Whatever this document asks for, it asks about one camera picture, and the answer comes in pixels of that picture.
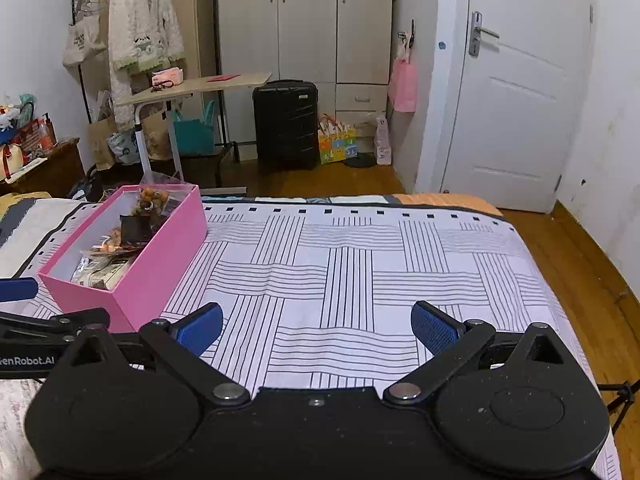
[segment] blue gripper pad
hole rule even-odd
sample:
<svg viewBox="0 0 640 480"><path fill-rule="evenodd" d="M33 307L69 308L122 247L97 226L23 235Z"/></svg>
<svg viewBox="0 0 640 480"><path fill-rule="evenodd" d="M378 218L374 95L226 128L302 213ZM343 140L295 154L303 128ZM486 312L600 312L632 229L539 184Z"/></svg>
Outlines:
<svg viewBox="0 0 640 480"><path fill-rule="evenodd" d="M437 355L466 332L465 325L426 301L411 309L411 330L427 350Z"/></svg>
<svg viewBox="0 0 640 480"><path fill-rule="evenodd" d="M222 334L222 307L207 303L171 327L174 339L197 356L209 348Z"/></svg>
<svg viewBox="0 0 640 480"><path fill-rule="evenodd" d="M38 282L33 278L7 278L0 280L0 303L3 301L32 300L38 293Z"/></svg>

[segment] black suitcase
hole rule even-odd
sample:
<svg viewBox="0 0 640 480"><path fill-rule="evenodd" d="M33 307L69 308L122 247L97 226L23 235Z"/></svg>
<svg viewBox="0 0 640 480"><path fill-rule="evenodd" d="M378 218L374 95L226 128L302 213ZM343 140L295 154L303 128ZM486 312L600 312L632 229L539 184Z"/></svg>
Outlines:
<svg viewBox="0 0 640 480"><path fill-rule="evenodd" d="M315 167L318 149L318 89L295 79L254 90L258 163L268 170Z"/></svg>

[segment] white wall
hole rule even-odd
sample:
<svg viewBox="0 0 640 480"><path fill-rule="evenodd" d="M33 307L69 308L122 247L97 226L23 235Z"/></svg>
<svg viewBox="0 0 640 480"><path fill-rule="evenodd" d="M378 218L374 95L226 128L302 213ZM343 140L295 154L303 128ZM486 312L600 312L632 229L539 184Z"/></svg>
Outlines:
<svg viewBox="0 0 640 480"><path fill-rule="evenodd" d="M414 192L425 137L427 109L434 63L438 0L394 0L392 58L396 56L398 32L411 29L415 21L415 41L411 63L418 70L418 99L413 114L393 112L389 121L393 165L406 192Z"/></svg>
<svg viewBox="0 0 640 480"><path fill-rule="evenodd" d="M594 15L588 92L558 198L640 296L640 0L596 0Z"/></svg>
<svg viewBox="0 0 640 480"><path fill-rule="evenodd" d="M415 20L411 62L418 67L415 114L394 112L390 121L394 168L406 192L439 191L453 132L466 35L464 0L394 0L397 32Z"/></svg>
<svg viewBox="0 0 640 480"><path fill-rule="evenodd" d="M80 137L82 164L89 168L94 157L86 140L87 117L78 71L62 65L70 0L0 0L0 9L4 15L0 98L4 94L11 98L22 93L35 95L36 113L49 113L58 138Z"/></svg>

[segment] door lever handle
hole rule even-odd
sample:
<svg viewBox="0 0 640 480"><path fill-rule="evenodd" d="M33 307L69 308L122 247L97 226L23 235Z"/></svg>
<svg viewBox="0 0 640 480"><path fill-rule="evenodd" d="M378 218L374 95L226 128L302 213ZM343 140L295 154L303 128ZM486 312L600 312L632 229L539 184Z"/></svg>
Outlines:
<svg viewBox="0 0 640 480"><path fill-rule="evenodd" d="M485 34L488 34L489 36L493 36L494 38L497 38L498 40L500 39L500 34L498 34L497 32L494 32L492 30L489 30L488 28L476 27L476 30L478 32L484 32Z"/></svg>
<svg viewBox="0 0 640 480"><path fill-rule="evenodd" d="M484 32L489 36L493 36L497 40L500 39L500 34L489 30L488 28L484 28L482 26L482 14L480 12L474 12L471 15L471 38L469 41L469 55L471 57L478 57L480 54L480 44L481 44L481 35Z"/></svg>

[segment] tote bag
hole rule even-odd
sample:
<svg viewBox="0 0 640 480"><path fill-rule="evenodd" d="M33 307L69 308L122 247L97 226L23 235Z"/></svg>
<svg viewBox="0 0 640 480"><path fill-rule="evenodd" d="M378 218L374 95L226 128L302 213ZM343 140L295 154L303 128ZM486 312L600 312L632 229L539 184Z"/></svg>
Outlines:
<svg viewBox="0 0 640 480"><path fill-rule="evenodd" d="M84 60L96 56L107 47L100 41L100 16L85 16L75 25L69 25L65 53L62 64L67 67L78 66Z"/></svg>
<svg viewBox="0 0 640 480"><path fill-rule="evenodd" d="M415 112L418 96L418 70L411 64L412 34L406 32L404 40L398 44L396 59L391 71L391 81L387 93L389 100L398 112Z"/></svg>
<svg viewBox="0 0 640 480"><path fill-rule="evenodd" d="M179 110L174 110L174 131L178 142L178 153L186 156L214 154L216 149L214 108L215 102L209 101L202 120L185 120Z"/></svg>

